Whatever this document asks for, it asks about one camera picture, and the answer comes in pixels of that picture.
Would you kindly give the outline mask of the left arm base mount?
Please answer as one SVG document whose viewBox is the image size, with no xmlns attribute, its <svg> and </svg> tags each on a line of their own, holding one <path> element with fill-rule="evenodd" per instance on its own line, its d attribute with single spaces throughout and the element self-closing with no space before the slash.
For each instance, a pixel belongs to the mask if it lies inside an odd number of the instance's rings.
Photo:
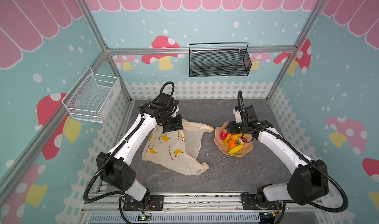
<svg viewBox="0 0 379 224">
<path fill-rule="evenodd" d="M 162 211 L 164 195 L 153 194 L 143 198 L 142 201 L 127 197 L 121 202 L 123 211 Z"/>
</svg>

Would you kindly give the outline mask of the red orange strawberry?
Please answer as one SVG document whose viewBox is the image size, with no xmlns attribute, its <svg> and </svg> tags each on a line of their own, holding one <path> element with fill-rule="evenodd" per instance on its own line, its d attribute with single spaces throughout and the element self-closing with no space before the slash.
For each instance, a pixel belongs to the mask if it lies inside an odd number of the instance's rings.
<svg viewBox="0 0 379 224">
<path fill-rule="evenodd" d="M 243 146 L 245 145 L 245 141 L 241 138 L 241 137 L 238 137 L 236 140 L 235 140 L 235 144 L 237 146 Z"/>
</svg>

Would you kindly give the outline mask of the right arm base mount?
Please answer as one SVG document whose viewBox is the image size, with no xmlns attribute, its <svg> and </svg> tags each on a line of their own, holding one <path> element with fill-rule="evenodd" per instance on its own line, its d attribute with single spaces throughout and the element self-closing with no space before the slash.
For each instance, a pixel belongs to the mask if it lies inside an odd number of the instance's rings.
<svg viewBox="0 0 379 224">
<path fill-rule="evenodd" d="M 268 201 L 261 193 L 243 192 L 240 195 L 244 210 L 282 210 L 283 205 L 280 201 Z"/>
</svg>

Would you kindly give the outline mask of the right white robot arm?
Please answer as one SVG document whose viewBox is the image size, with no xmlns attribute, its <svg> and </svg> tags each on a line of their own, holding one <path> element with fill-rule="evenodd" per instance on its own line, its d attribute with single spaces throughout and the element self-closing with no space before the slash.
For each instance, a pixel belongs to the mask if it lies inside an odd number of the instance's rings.
<svg viewBox="0 0 379 224">
<path fill-rule="evenodd" d="M 265 207 L 276 201 L 294 202 L 304 206 L 309 204 L 315 208 L 331 213 L 340 213 L 348 208 L 348 198 L 342 187 L 328 175 L 327 165 L 322 160 L 314 160 L 297 150 L 283 138 L 271 123 L 260 121 L 253 106 L 234 108 L 235 120 L 226 126 L 233 134 L 251 135 L 268 147 L 288 168 L 291 178 L 286 183 L 269 184 L 257 189 L 256 202 Z M 329 193 L 332 184 L 340 193 L 342 204 L 337 208 L 328 208 L 314 201 Z"/>
</svg>

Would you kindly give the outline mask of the banana print plastic bag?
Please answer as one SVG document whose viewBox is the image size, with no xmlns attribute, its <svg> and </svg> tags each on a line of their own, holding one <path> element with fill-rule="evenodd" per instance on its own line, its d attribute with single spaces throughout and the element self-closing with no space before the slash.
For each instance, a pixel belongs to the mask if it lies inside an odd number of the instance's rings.
<svg viewBox="0 0 379 224">
<path fill-rule="evenodd" d="M 199 163 L 197 157 L 203 134 L 212 132 L 213 128 L 186 120 L 182 126 L 182 130 L 163 133 L 163 127 L 157 125 L 144 147 L 142 159 L 183 175 L 198 176 L 209 169 L 205 162 Z"/>
</svg>

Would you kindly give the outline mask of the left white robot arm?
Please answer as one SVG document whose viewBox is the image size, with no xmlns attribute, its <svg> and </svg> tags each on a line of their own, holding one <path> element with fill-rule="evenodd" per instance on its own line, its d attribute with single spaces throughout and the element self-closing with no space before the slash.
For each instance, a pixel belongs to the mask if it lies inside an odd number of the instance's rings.
<svg viewBox="0 0 379 224">
<path fill-rule="evenodd" d="M 122 139 L 109 152 L 101 152 L 97 156 L 98 170 L 88 183 L 83 195 L 86 203 L 119 195 L 119 197 L 128 197 L 142 207 L 148 206 L 150 192 L 137 180 L 136 172 L 130 165 L 138 148 L 156 126 L 162 126 L 163 133 L 183 129 L 182 116 L 176 114 L 179 111 L 178 103 L 178 100 L 174 100 L 168 106 L 162 102 L 154 102 L 137 108 L 139 114 Z M 117 191 L 90 198 L 90 190 L 97 179 L 117 188 Z"/>
</svg>

